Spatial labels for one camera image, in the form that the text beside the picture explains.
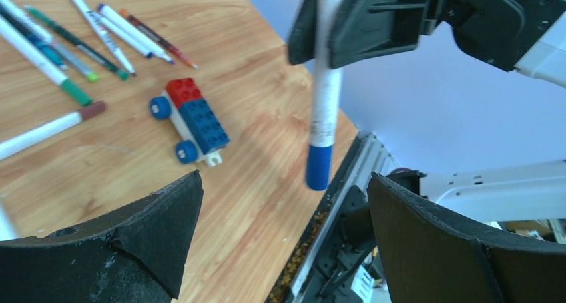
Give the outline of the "navy cap marker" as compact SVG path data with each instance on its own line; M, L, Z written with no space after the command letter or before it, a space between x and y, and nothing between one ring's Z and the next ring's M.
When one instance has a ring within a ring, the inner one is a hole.
M128 43L134 49L139 51L145 58L152 58L154 56L149 49L146 49L141 43L136 41L133 37L130 37L124 31L118 29L118 27L116 27L113 23L111 23L109 20L103 17L102 14L96 11L93 12L99 19L101 19L101 22L104 24L104 26L106 26L108 29L113 31L116 35L122 38L126 43Z

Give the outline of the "purple tip white marker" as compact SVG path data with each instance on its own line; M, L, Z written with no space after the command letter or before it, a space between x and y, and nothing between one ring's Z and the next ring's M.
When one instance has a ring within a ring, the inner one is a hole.
M174 60L165 53L157 43L150 39L148 36L144 35L140 30L137 29L132 23L124 19L117 11L112 9L109 5L100 3L97 10L103 17L113 23L118 29L124 31L130 37L133 37L136 41L141 43L146 49L149 49L154 56L164 59L168 63L174 65Z

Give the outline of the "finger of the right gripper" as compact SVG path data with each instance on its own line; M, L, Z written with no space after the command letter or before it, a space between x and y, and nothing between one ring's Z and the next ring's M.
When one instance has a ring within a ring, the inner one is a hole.
M317 0L302 0L290 30L287 58L290 65L300 65L314 58Z

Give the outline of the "dark green cap pen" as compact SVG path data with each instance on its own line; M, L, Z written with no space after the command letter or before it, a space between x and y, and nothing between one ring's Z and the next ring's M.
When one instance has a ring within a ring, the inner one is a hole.
M100 65L104 66L108 71L112 72L117 77L119 77L121 80L125 81L129 78L128 72L120 69L116 64L114 64L109 59L104 57L101 53L99 53L94 48L89 46L86 42L82 41L78 36L74 35L72 32L68 31L66 28L59 25L50 17L46 16L46 14L44 14L43 12L30 5L24 5L24 8L34 18L40 20L48 28L50 28L52 31L58 34L58 36L62 37L68 43L72 44L74 47L78 48L84 54L94 59Z

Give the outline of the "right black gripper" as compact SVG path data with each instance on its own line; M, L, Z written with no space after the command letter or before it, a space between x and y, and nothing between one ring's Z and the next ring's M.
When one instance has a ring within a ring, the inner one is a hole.
M329 66L412 51L441 23L463 53L503 71L556 72L565 64L565 0L342 0Z

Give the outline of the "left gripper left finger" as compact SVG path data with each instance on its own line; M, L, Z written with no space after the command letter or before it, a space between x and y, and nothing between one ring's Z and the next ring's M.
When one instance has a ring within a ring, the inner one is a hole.
M204 196L194 170L146 197L60 229L55 299L178 298Z

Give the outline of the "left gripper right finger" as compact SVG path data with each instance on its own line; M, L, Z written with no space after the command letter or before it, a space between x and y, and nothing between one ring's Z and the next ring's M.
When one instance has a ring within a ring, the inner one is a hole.
M479 240L431 214L434 203L381 174L368 199L393 302L504 302Z

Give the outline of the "clear cap grey pen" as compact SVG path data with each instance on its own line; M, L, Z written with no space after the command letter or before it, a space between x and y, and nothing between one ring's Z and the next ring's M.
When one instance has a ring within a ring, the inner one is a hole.
M18 31L22 36L24 36L30 43L32 43L44 56L46 56L52 63L61 69L67 69L67 65L64 63L62 58L58 53L46 42L42 41L30 28L26 27L16 18L1 6L1 15Z

